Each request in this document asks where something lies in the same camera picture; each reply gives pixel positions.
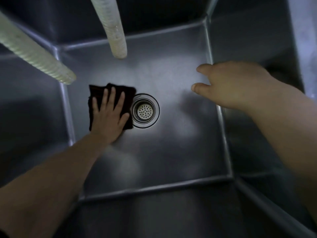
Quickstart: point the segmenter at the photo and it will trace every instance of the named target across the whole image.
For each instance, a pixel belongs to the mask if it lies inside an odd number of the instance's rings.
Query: sink bottom
[[[85,182],[82,200],[231,178],[221,109],[191,91],[195,82],[208,83],[196,72],[210,62],[206,30],[201,21],[128,36],[124,60],[112,56],[106,40],[60,48],[61,60],[77,75],[64,87],[70,139],[89,133],[89,84],[132,86],[159,104],[153,125],[126,130],[108,147]]]

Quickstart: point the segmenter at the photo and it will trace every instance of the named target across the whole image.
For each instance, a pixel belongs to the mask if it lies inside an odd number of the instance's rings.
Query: hand
[[[97,99],[93,97],[93,124],[91,128],[91,134],[97,135],[101,139],[104,139],[106,145],[111,144],[119,137],[119,135],[122,133],[125,123],[129,119],[129,113],[125,113],[120,118],[125,93],[121,93],[120,99],[116,107],[113,109],[115,96],[116,90],[113,87],[111,89],[109,101],[107,102],[108,89],[105,89],[100,110],[98,109]]]
[[[247,111],[269,97],[279,95],[286,85],[273,78],[256,63],[224,62],[202,64],[197,71],[206,75],[211,85],[195,83],[192,91],[216,104]]]

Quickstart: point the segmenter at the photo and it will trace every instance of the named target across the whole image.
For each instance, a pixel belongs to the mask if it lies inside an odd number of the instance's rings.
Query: dark rag
[[[134,98],[137,90],[134,87],[117,86],[117,85],[108,83],[107,86],[105,86],[105,87],[89,85],[89,90],[90,90],[90,97],[88,99],[89,118],[90,118],[89,131],[91,131],[91,126],[92,126],[92,123],[93,123],[93,105],[92,105],[93,104],[93,97],[96,97],[98,108],[100,109],[102,96],[103,96],[103,92],[104,92],[105,88],[108,89],[108,91],[109,91],[108,92],[108,100],[109,100],[109,96],[110,96],[110,92],[111,92],[111,88],[112,87],[116,88],[116,97],[114,99],[114,106],[117,105],[121,93],[122,92],[125,93],[124,104],[123,104],[123,107],[122,107],[122,111],[121,111],[120,117],[123,114],[125,114],[125,113],[129,113],[130,117],[129,117],[127,123],[125,124],[125,126],[123,127],[123,130],[133,128],[132,116],[131,116],[130,108],[132,106],[133,98]]]

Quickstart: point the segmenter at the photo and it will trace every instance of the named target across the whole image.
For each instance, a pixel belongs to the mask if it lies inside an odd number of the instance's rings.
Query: drain strainer holes
[[[149,103],[140,104],[138,107],[138,116],[141,119],[150,119],[154,114],[153,107]]]
[[[159,118],[159,104],[150,95],[138,94],[133,99],[131,114],[135,127],[150,127]]]

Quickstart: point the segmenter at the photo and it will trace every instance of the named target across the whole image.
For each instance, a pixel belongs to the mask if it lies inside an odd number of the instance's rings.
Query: left hand
[[[111,144],[119,137],[130,116],[129,113],[125,113],[120,118],[125,93],[121,93],[120,99],[114,108],[115,96],[116,90],[113,87],[110,92],[109,101],[107,101],[108,89],[105,88],[100,110],[98,109],[97,99],[93,97],[93,124],[91,134],[105,140],[105,145]]]

